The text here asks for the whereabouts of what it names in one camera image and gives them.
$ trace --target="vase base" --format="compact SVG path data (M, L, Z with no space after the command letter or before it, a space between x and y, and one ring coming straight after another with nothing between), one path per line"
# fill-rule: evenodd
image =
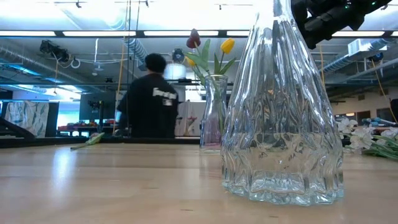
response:
M203 153L220 153L221 152L221 144L205 144L204 146L200 146L200 152Z
M248 192L244 187L231 186L229 183L223 181L223 187L230 191L232 194L243 196L249 200L259 202L270 202L276 205L320 205L332 204L335 200L343 198L344 190L330 190L325 193L308 191L304 194L294 192L276 192L270 190L260 190L257 192Z

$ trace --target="dark hair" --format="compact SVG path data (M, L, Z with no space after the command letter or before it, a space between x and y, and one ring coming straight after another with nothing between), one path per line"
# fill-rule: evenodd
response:
M145 64L153 72L164 73L167 63L160 54L149 54L145 57Z

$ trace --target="black shirt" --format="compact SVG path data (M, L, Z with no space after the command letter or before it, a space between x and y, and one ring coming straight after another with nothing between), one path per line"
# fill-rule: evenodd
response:
M132 137L174 138L178 95L162 75L154 73L134 80L118 110L129 116Z

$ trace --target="glass vase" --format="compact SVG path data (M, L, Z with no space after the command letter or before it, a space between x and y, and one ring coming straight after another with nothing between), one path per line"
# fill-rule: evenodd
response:
M203 114L200 149L220 152L226 114L226 87L228 77L208 75L205 77L206 107Z
M290 0L261 0L238 68L221 149L223 185L251 200L332 203L343 148Z

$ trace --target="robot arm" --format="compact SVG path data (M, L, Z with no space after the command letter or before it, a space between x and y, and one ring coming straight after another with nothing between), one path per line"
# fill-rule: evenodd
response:
M369 14L391 0L292 0L292 12L308 48L349 26L358 30Z

